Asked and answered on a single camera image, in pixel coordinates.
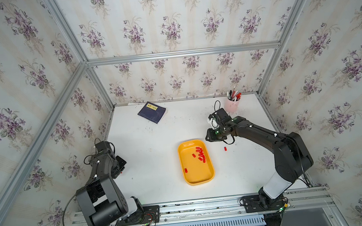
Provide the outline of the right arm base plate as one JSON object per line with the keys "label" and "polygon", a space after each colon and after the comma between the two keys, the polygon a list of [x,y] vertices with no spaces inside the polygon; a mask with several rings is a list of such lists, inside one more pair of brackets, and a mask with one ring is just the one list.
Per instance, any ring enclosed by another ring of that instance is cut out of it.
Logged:
{"label": "right arm base plate", "polygon": [[288,207],[288,199],[280,195],[276,199],[271,199],[263,195],[250,195],[240,198],[240,206],[245,208],[247,213],[283,211]]}

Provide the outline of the yellow plastic storage tray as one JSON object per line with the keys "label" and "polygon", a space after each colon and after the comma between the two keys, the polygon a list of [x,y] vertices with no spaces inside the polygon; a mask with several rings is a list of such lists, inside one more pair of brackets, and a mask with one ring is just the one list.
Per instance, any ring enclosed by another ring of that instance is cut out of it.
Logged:
{"label": "yellow plastic storage tray", "polygon": [[[201,147],[205,153],[206,163],[192,156],[196,147]],[[215,177],[215,169],[205,143],[202,140],[189,140],[178,146],[178,156],[183,170],[183,178],[187,184],[196,186],[205,184]]]}

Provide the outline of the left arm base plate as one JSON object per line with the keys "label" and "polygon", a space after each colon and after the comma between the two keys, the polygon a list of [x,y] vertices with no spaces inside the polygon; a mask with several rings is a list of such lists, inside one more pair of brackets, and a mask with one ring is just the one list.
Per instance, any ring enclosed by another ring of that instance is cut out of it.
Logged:
{"label": "left arm base plate", "polygon": [[133,225],[143,225],[148,223],[158,223],[160,220],[160,206],[143,206],[142,209],[138,209],[131,216],[117,221],[116,226],[133,226]]}

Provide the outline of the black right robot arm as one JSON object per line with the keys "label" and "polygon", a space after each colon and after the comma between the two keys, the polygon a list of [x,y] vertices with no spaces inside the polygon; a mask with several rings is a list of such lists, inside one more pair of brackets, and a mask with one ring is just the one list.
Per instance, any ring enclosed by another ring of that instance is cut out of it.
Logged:
{"label": "black right robot arm", "polygon": [[258,193],[261,207],[268,209],[283,197],[283,193],[314,165],[314,160],[301,136],[271,131],[256,125],[244,117],[232,118],[224,108],[208,116],[211,128],[207,130],[206,141],[226,142],[228,136],[252,141],[274,155],[275,173]]}

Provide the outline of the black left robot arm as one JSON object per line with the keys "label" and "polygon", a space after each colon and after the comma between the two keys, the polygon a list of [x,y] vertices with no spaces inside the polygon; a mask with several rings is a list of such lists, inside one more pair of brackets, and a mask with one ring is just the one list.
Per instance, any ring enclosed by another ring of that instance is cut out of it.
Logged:
{"label": "black left robot arm", "polygon": [[71,198],[76,199],[88,226],[110,226],[113,222],[137,224],[146,213],[138,198],[125,197],[115,179],[127,162],[115,155],[115,146],[108,141],[95,140],[95,154],[90,155],[92,168],[86,184]]}

